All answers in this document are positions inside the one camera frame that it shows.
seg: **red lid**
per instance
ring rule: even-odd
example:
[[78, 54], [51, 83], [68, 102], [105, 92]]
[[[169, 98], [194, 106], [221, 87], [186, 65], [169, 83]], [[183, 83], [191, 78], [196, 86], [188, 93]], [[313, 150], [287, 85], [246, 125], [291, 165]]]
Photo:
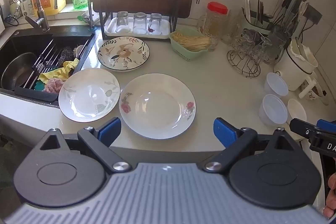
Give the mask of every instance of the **red lid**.
[[208, 9], [213, 12], [220, 13], [222, 15], [227, 14], [227, 7], [221, 3], [212, 1], [208, 3]]

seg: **sink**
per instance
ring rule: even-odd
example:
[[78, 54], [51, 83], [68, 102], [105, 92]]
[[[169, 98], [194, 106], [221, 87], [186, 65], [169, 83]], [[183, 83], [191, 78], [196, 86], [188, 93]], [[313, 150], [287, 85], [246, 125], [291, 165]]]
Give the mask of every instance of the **sink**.
[[32, 52], [37, 56], [33, 72], [28, 80], [15, 90], [0, 88], [0, 92], [20, 99], [35, 103], [58, 107], [57, 96], [46, 92], [34, 90], [35, 83], [40, 73], [54, 70], [62, 49], [74, 49], [84, 45], [78, 57], [79, 63], [73, 73], [81, 69], [85, 58], [90, 52], [99, 31], [89, 31], [88, 26], [54, 26], [48, 33], [39, 29], [23, 29], [15, 31], [0, 49], [0, 78], [7, 65], [19, 55]]

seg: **faucet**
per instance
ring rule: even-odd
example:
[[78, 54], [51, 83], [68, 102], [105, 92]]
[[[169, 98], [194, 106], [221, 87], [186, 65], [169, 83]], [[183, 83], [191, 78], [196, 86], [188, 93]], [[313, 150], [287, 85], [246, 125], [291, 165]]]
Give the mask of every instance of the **faucet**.
[[[87, 2], [88, 2], [88, 6], [89, 6], [89, 16], [90, 16], [90, 20], [89, 20], [89, 26], [90, 26], [90, 28], [89, 28], [89, 30], [93, 31], [95, 29], [95, 23], [94, 23], [93, 18], [92, 18], [91, 2], [90, 2], [90, 0], [87, 0]], [[57, 0], [54, 0], [54, 3], [55, 3], [55, 7], [54, 8], [57, 9]]]
[[36, 5], [37, 5], [38, 19], [35, 21], [35, 20], [31, 19], [29, 16], [26, 16], [25, 19], [34, 28], [39, 28], [41, 26], [42, 27], [42, 32], [47, 32], [47, 31], [50, 30], [50, 27], [49, 27], [49, 24], [48, 24], [48, 21], [47, 21], [47, 16], [45, 15], [45, 12], [42, 8], [41, 0], [36, 0]]

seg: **metal bolt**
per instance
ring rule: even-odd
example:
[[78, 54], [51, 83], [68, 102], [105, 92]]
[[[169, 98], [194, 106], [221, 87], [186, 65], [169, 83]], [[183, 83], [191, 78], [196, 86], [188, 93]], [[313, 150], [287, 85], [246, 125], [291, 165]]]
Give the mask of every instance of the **metal bolt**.
[[119, 161], [119, 162], [116, 162], [112, 167], [114, 170], [117, 170], [117, 171], [126, 171], [129, 169], [129, 164], [124, 161]]
[[212, 162], [208, 162], [205, 165], [205, 168], [206, 170], [209, 170], [209, 171], [218, 171], [222, 168], [222, 165], [219, 162], [212, 161]]

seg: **ribbed gray surface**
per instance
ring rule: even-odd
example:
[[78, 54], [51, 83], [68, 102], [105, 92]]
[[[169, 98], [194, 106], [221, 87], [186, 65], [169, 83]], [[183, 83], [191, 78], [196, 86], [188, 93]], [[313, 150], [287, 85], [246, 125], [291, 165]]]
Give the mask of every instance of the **ribbed gray surface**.
[[24, 204], [7, 224], [323, 224], [310, 206], [291, 211], [256, 207], [237, 196], [221, 175], [195, 164], [139, 164], [113, 175], [105, 189], [73, 208]]

